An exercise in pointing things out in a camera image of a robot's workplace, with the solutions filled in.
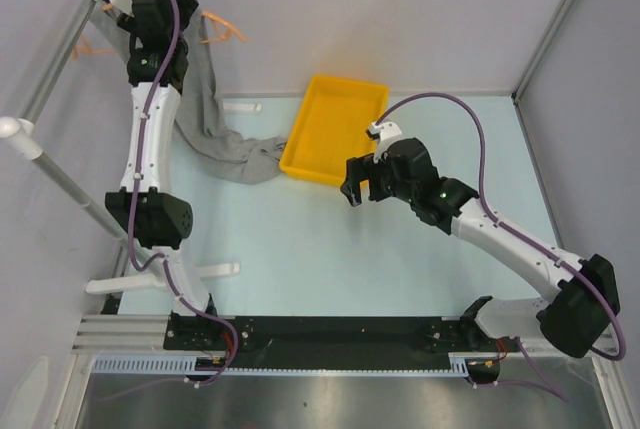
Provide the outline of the orange wire hanger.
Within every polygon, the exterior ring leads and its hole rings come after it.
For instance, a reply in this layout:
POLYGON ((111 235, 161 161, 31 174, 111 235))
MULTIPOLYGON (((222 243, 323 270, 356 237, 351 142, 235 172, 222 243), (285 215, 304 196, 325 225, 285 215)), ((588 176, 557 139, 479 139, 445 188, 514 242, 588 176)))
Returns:
MULTIPOLYGON (((227 20, 221 18, 217 14, 204 11, 201 16, 202 20, 208 20, 214 31, 214 37, 205 37, 200 43, 203 45, 213 44, 213 43, 222 43, 227 42, 233 37, 239 39, 241 42, 246 43, 247 38, 244 34, 239 31, 233 24, 228 22, 227 20)), ((80 54, 88 54, 88 55, 106 55, 106 54, 114 54, 116 52, 115 49, 105 49, 105 50, 96 50, 94 49, 89 40, 81 34, 79 36, 78 42, 71 52, 71 59, 77 60, 80 54)))

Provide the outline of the grey tank top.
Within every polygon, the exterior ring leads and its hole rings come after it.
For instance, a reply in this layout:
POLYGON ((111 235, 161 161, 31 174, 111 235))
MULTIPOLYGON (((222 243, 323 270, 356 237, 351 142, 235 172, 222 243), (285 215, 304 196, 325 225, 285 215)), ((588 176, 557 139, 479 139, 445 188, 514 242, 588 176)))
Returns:
POLYGON ((281 173, 279 161, 286 140, 244 138, 225 122, 222 100, 216 89, 216 77, 209 48, 200 43, 207 37, 202 11, 197 10, 183 32, 188 46, 188 69, 183 89, 171 86, 156 89, 148 110, 144 148, 137 155, 140 113, 145 107, 151 82, 141 82, 131 89, 133 123, 129 157, 121 186, 147 192, 171 191, 169 152, 172 131, 180 134, 195 151, 205 167, 216 177, 243 184, 258 184, 281 173))

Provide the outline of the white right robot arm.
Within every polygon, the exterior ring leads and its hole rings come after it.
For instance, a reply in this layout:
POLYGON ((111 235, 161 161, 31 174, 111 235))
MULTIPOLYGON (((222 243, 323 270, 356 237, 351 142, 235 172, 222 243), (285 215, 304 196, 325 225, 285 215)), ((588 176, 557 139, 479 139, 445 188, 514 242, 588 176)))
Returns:
POLYGON ((416 138, 398 140, 381 155, 346 163, 340 191, 352 206, 369 198, 399 199, 418 219, 483 250, 533 287, 536 300, 484 297, 461 325, 463 342, 484 350, 505 336, 543 336, 567 356, 582 358, 620 312, 614 268, 595 254, 588 259, 552 248, 482 205, 479 193, 455 178, 441 176, 416 138))

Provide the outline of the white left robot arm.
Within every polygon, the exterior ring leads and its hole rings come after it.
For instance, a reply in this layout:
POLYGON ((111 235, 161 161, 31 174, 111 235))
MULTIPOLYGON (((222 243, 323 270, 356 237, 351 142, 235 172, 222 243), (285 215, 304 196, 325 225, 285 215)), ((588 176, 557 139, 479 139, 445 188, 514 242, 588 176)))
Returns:
POLYGON ((105 196, 107 211, 127 234, 129 257, 139 272, 154 266, 175 299, 173 313, 192 317, 186 336, 197 347, 214 346, 220 323, 184 242, 193 227, 191 205, 172 193, 170 146, 188 70, 183 37, 196 0, 108 0, 128 35, 132 96, 130 148, 120 188, 105 196))

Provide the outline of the yellow plastic tray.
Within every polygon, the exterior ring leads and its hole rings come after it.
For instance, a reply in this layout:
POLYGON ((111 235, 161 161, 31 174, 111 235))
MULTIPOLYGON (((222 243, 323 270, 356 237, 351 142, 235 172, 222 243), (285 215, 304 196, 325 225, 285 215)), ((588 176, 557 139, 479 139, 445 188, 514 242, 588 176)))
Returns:
POLYGON ((338 187, 346 161, 373 151, 365 135, 387 107, 387 86, 326 75, 311 78, 280 159, 291 178, 338 187))

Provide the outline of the white clothes rack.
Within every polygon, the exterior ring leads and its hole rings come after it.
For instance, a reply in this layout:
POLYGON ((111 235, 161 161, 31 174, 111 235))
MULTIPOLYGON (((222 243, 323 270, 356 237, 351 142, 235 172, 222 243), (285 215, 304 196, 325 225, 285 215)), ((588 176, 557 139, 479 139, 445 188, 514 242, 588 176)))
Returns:
MULTIPOLYGON (((78 19, 71 26, 70 35, 62 41, 54 60, 45 72, 38 90, 27 104, 22 116, 19 118, 2 118, 1 138, 23 158, 35 164, 108 233, 114 236, 122 245, 126 246, 129 256, 126 231, 107 211, 106 206, 100 207, 95 200, 91 199, 88 194, 49 157, 33 137, 35 123, 44 108, 52 88, 57 82, 61 70, 64 68, 67 58, 71 55, 73 43, 79 39, 94 9, 96 7, 106 8, 108 5, 111 5, 108 0, 83 1, 78 19)), ((203 283, 207 279, 233 277, 240 272, 240 266, 237 263, 194 268, 197 270, 203 283)), ((150 288, 169 289, 168 285, 162 281, 161 272, 158 268, 151 266, 143 272, 139 272, 136 269, 135 271, 135 274, 129 276, 92 280, 87 283, 86 291, 89 294, 100 295, 150 288)))

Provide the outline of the aluminium frame rail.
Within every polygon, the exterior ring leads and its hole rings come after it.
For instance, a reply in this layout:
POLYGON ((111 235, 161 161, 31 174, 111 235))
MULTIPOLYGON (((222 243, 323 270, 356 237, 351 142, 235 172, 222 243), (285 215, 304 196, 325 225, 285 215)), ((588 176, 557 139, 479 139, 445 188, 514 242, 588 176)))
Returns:
POLYGON ((163 353, 167 324, 167 316, 86 315, 79 324, 72 353, 163 353))

